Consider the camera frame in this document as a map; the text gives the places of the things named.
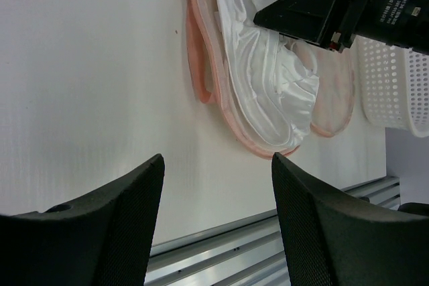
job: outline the white plastic basket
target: white plastic basket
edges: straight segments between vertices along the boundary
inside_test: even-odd
[[[374,125],[429,136],[429,56],[358,39],[363,109]]]

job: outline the white fabric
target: white fabric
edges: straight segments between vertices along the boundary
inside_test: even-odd
[[[231,82],[245,118],[268,144],[298,146],[310,132],[319,81],[286,48],[286,38],[253,24],[256,12],[276,0],[217,1]]]

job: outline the pink fabric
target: pink fabric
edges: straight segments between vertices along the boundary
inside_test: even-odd
[[[224,120],[237,140],[253,154],[270,159],[275,152],[283,155],[293,153],[297,148],[278,151],[263,142],[237,108],[238,104],[235,102],[235,95],[229,82],[227,64],[224,64],[225,49],[222,35],[217,28],[216,11],[216,0],[189,0],[186,33],[190,73],[196,95],[203,103],[215,102],[219,105]],[[204,81],[206,56],[210,62],[212,91],[206,88]]]
[[[349,124],[355,105],[355,74],[350,51],[338,54],[315,46],[312,48],[317,56],[320,85],[311,129],[322,137],[334,137]],[[311,68],[308,58],[300,58]]]

